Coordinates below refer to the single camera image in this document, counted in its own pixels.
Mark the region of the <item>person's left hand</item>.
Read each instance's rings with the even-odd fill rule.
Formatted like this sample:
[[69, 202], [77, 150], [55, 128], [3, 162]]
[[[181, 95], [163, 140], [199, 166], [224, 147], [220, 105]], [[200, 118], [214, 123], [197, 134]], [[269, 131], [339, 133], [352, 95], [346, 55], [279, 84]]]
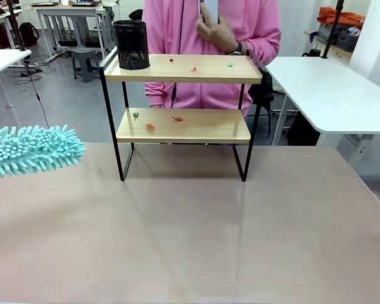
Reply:
[[204, 3], [200, 4], [201, 14], [196, 22], [198, 35], [217, 49], [232, 53], [238, 49], [238, 42], [223, 15], [218, 14], [218, 22], [214, 22]]

